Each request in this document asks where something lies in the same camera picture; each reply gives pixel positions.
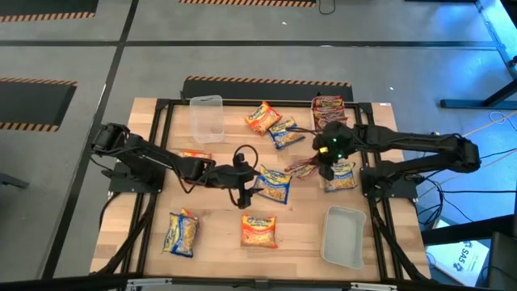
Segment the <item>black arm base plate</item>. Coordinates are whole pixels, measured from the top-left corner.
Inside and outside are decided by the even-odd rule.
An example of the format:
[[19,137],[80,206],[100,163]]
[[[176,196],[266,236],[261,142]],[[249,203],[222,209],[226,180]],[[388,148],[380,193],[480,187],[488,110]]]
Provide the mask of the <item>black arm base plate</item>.
[[110,192],[131,192],[131,193],[160,193],[163,189],[166,169],[151,167],[151,179],[148,182],[137,180],[131,175],[130,168],[122,162],[117,162],[114,174],[110,177]]
[[382,174],[378,168],[363,167],[359,170],[363,194],[372,198],[407,198],[418,196],[419,177],[408,174]]

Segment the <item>black office chair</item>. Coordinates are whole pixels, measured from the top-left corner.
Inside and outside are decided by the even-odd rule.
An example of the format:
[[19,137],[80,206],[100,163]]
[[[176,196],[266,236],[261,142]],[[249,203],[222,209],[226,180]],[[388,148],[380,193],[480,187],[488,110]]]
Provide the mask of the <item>black office chair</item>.
[[517,239],[494,233],[490,246],[488,285],[491,289],[517,291]]

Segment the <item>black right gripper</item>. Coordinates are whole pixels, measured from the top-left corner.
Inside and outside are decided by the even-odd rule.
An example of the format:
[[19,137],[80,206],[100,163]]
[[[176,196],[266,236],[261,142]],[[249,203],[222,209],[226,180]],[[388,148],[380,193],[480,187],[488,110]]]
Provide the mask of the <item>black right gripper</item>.
[[334,162],[332,157],[328,155],[328,148],[326,147],[325,137],[341,137],[344,141],[344,154],[345,158],[349,155],[354,154],[357,151],[355,144],[354,131],[340,122],[329,123],[320,133],[313,139],[313,149],[317,153],[310,159],[309,164],[314,166],[321,165],[321,177],[331,181],[334,179]]

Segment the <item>plain white plastic bin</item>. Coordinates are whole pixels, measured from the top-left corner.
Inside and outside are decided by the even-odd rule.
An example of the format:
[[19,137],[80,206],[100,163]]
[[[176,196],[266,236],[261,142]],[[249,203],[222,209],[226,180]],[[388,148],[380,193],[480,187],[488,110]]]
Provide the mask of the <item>plain white plastic bin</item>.
[[321,257],[328,263],[361,269],[365,213],[342,206],[330,206],[323,227]]

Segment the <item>black hazard-striped floor mat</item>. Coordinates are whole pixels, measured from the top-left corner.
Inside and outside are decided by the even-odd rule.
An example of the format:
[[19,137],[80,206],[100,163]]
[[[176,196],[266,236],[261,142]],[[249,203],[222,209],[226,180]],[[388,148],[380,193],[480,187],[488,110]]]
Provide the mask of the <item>black hazard-striped floor mat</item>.
[[77,87],[75,81],[0,78],[0,130],[56,132]]
[[182,4],[315,7],[317,0],[179,0]]
[[95,16],[99,0],[0,0],[0,23]]
[[345,102],[354,101],[352,87],[348,82],[194,75],[184,80],[180,90],[182,99],[208,95],[258,101],[310,101],[319,95],[337,95]]

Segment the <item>black aluminium crossbar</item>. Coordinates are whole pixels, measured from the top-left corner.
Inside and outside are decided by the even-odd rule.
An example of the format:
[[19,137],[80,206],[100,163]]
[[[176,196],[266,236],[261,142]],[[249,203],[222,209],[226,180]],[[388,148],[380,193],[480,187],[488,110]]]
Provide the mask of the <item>black aluminium crossbar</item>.
[[503,291],[458,285],[442,285],[432,280],[386,279],[378,282],[336,280],[259,280],[214,278],[143,278],[136,273],[95,274],[43,280],[24,280],[0,283],[0,291],[104,291],[109,289],[137,288],[151,285],[207,285],[270,288],[328,288],[367,291]]

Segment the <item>red beef ramen packet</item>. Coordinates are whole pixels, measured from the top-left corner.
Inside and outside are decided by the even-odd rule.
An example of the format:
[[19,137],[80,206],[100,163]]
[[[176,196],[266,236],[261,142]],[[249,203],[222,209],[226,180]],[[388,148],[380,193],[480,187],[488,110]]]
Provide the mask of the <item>red beef ramen packet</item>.
[[314,108],[338,108],[343,105],[340,95],[320,95],[313,99]]
[[314,108],[314,117],[327,120],[345,120],[344,107],[337,108]]
[[299,159],[290,164],[284,171],[298,179],[309,179],[318,172],[315,157]]
[[333,119],[331,119],[331,118],[317,119],[317,120],[315,120],[315,129],[318,131],[321,131],[331,122],[340,122],[340,123],[346,124],[347,117],[343,117],[343,118],[339,117],[339,118],[333,118]]

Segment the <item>black desk leg frame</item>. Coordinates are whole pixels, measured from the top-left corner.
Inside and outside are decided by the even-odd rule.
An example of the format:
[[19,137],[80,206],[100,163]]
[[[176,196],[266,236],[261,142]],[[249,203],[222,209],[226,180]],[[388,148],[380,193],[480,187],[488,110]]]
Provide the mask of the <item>black desk leg frame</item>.
[[488,30],[494,46],[502,58],[504,65],[512,77],[512,81],[501,89],[493,93],[486,99],[441,99],[439,106],[449,109],[494,109],[494,110],[517,110],[517,101],[507,101],[512,95],[517,94],[517,55],[510,57],[489,16],[485,13],[485,8],[481,0],[474,0],[479,15]]

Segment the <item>white printed cardboard box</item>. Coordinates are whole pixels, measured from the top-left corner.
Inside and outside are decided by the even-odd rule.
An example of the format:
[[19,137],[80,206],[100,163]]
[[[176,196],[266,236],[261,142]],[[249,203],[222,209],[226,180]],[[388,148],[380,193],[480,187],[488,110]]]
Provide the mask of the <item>white printed cardboard box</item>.
[[480,276],[489,248],[478,241],[455,242],[426,247],[433,267],[465,286],[473,287]]

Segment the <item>black stand foot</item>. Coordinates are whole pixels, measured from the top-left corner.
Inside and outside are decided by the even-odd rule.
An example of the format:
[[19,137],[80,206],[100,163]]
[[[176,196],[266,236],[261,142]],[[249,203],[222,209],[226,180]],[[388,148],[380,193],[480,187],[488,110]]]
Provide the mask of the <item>black stand foot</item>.
[[28,182],[4,173],[0,173],[0,184],[16,188],[27,188],[29,186]]

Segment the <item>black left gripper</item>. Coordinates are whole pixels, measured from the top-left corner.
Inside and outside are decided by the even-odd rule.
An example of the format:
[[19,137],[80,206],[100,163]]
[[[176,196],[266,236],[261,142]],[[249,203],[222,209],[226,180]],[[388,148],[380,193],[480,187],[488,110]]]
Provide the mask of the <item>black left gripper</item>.
[[245,189],[244,184],[254,179],[259,172],[248,164],[241,164],[238,167],[221,165],[214,168],[210,173],[210,187],[220,189],[238,189],[239,197],[237,206],[239,209],[246,209],[251,206],[251,198],[256,192],[263,190],[263,183],[258,181],[253,188]]

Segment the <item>blue soy sauce ramen packet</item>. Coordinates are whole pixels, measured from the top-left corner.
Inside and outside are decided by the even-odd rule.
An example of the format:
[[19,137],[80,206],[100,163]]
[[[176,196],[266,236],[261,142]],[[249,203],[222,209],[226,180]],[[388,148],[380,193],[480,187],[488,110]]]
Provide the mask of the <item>blue soy sauce ramen packet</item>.
[[334,164],[331,169],[334,171],[332,180],[325,180],[324,191],[336,192],[355,188],[357,183],[354,177],[355,163],[341,162]]
[[297,123],[291,117],[287,120],[280,121],[268,129],[270,138],[277,150],[290,146],[293,143],[302,141],[305,136],[302,133],[296,131],[290,131],[290,129],[296,129]]
[[199,228],[199,219],[184,217],[180,213],[170,213],[162,250],[173,255],[192,258]]
[[254,188],[259,188],[260,196],[285,205],[288,202],[291,180],[291,175],[268,169],[262,165],[254,182]]

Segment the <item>black aluminium table frame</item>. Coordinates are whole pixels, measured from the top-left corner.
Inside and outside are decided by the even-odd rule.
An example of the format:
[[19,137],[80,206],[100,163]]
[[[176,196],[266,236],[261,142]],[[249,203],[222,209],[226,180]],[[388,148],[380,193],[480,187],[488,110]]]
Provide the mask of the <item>black aluminium table frame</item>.
[[[224,108],[225,139],[220,143],[200,144],[190,134],[187,105],[175,104],[157,111],[155,99],[136,99],[127,125],[142,137],[155,136],[175,153],[200,150],[210,153],[220,164],[229,163],[233,152],[241,149],[248,161],[277,171],[292,162],[313,154],[310,140],[285,150],[277,150],[267,136],[259,136],[244,118],[256,103],[240,102]],[[255,196],[246,210],[253,217],[277,217],[275,249],[241,245],[243,212],[231,203],[231,195],[216,189],[196,188],[186,194],[172,173],[166,174],[149,235],[136,241],[129,270],[145,276],[224,278],[259,280],[346,280],[378,281],[383,276],[396,277],[396,269],[387,244],[376,245],[378,234],[370,221],[364,224],[361,269],[346,268],[326,262],[320,255],[326,212],[337,205],[369,210],[361,188],[326,193],[318,176],[294,179],[287,204]],[[170,213],[188,209],[200,218],[200,233],[195,254],[184,258],[162,250]]]

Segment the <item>white bin with red sticker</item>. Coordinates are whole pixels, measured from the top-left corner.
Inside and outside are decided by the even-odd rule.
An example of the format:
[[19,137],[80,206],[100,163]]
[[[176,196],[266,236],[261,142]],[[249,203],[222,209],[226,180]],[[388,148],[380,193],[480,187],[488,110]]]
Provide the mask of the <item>white bin with red sticker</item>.
[[311,111],[312,111],[312,119],[313,119],[313,125],[314,125],[314,128],[315,128],[315,120],[317,120],[317,118],[314,117],[314,114],[313,114],[313,101],[312,101],[312,105],[311,105]]

